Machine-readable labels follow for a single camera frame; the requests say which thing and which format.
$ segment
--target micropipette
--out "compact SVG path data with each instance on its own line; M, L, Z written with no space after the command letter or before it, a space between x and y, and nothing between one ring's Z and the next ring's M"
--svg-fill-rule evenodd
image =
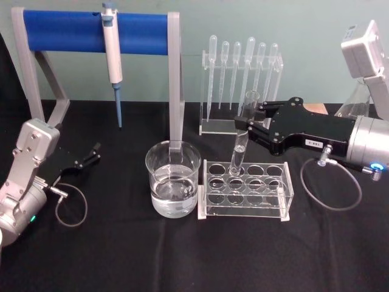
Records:
M233 54L232 54L233 69L232 69L231 87L230 87L230 110L231 110L233 92L235 89L236 72L238 71L239 59L241 57L241 48L242 45L239 41L237 41L233 45Z
M267 71L267 74L266 74L265 85L264 85L264 89L263 89L263 102L266 101L266 96L267 96L267 92L269 90L269 85L270 85L270 78L272 76L272 71L273 71L275 59L277 57L277 52L278 52L278 44L274 43L274 44L272 44L272 47L270 48L269 70Z
M254 76L254 85L253 90L256 91L258 88L258 82L260 80L260 73L262 69L262 62L265 58L265 51L266 51L266 44L260 43L258 46L258 53L256 54L256 70L255 70L255 76Z
M246 53L244 54L244 73L243 73L241 98L239 99L238 116L240 116L242 111L244 95L246 93L247 78L249 76L250 63L254 53L254 46L255 46L255 39L253 37L250 37L247 40Z
M120 59L119 31L117 27L117 9L112 2L104 2L102 12L105 51L109 81L115 91L116 113L119 128L122 128L122 109L120 107L120 87L123 80L122 61Z
M219 82L219 110L221 106L221 99L223 97L223 87L224 87L224 76L225 76L225 66L227 65L227 60L229 58L229 49L230 44L228 41L223 41L221 46L221 71L220 71L220 82Z
M209 38L209 81L208 81L208 99L207 99L207 121L211 113L212 106L212 89L213 89L213 71L215 70L216 47L218 46L218 38L216 35L211 35Z

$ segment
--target pipette holder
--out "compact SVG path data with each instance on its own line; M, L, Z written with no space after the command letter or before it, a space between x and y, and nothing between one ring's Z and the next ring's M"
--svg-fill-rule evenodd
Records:
M272 217L289 221L294 196L287 162L244 163L231 176L229 162L204 160L204 185L199 186L198 218L207 216Z
M24 90L32 118L51 126L62 123L70 104L46 52L105 53L100 12L40 11L12 8ZM168 57L170 139L182 139L185 101L182 95L181 28L178 12L167 15L120 13L118 17L121 54ZM36 73L41 66L57 103L45 119Z
M255 71L260 67L260 79L258 82L257 91L260 94L260 102L262 101L274 101L277 97L278 87L280 85L281 75L283 71L283 60L281 54L278 53L275 57L274 65L271 66L269 62L269 56L265 56L261 63L257 63L257 57L254 55L250 63L249 76L247 80L246 91L253 90L253 81ZM244 73L244 56L240 56L238 62L238 70L236 73L235 90L233 92L233 104L230 110L230 85L233 71L233 58L232 53L229 55L224 78L224 90L222 95L222 105L219 109L219 82L220 72L222 68L220 52L218 52L215 61L215 71L213 77L213 92L212 92L212 107L210 117L207 120L207 94L208 94L208 77L210 62L208 59L208 53L205 50L202 51L202 65L201 65L201 105L200 105L200 127L199 134L236 134L234 117L238 115L238 102L241 94L242 79ZM269 89L264 98L264 84L268 70L271 68Z

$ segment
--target pipette bulb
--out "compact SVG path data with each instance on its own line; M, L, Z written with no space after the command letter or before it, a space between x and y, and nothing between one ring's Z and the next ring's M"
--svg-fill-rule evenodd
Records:
M272 44L271 48L270 48L270 54L269 54L269 57L271 59L274 59L275 60L275 57L277 56L277 52L278 52L278 44L274 43Z
M241 56L241 48L242 48L242 45L239 41L235 42L235 44L233 45L232 60L234 62L239 61L239 58Z
M246 53L244 54L245 62L251 62L254 53L254 47L255 47L255 39L253 37L250 37L247 40Z
M260 43L260 45L258 46L258 53L256 55L256 57L257 57L256 62L257 63L261 63L263 61L264 56L265 56L265 51L266 51L266 44Z
M221 46L221 60L223 62L226 62L229 58L229 49L230 49L230 44L228 41L223 41L223 44Z
M209 38L209 53L208 58L210 61L216 60L216 49L218 47L218 37L216 35L211 35Z

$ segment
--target clear acrylic rack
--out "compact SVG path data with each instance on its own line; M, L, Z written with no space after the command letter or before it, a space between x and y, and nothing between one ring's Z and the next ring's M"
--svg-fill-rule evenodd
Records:
M249 216L289 221L294 196L287 162L244 163L238 176L229 162L204 160L204 185L199 188L198 218Z
M232 50L228 55L227 63L225 64L225 77L222 94L222 103L219 108L219 84L222 68L221 53L216 54L215 70L213 75L212 87L212 107L210 117L207 120L207 96L208 96L208 78L210 72L210 61L208 53L202 51L202 66L201 66L201 107L200 107L200 125L199 134L236 134L234 117L238 115L238 102L243 86L243 75L245 68L245 56L241 54L238 60L238 70L236 73L235 90L233 91L232 107L230 109L230 87L232 81L232 72L234 67ZM260 77L257 91L260 94L260 101L274 101L277 97L278 87L280 85L281 75L283 71L283 60L280 51L274 57L265 55L262 62L258 62L258 56L255 55L250 62L249 74L247 78L247 90L252 90L257 69L259 69Z

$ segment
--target table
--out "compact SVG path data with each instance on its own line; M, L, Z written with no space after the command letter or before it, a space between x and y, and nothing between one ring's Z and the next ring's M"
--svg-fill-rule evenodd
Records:
M46 116L53 107L45 102ZM289 222L273 218L161 217L151 204L144 159L167 138L166 103L123 102L123 130L114 102L72 102L60 146L83 156L100 142L102 160L79 179L89 214L69 229L48 202L22 236L2 251L0 291L389 291L389 177L354 173L363 190L357 209L322 209L303 191L298 172L318 153L291 149L282 157L249 142L245 161L289 163L295 197ZM330 106L333 113L336 106ZM185 108L184 140L211 161L229 161L234 136L198 136L198 103ZM0 182L26 102L0 103ZM356 191L337 169L310 166L306 182L329 204Z

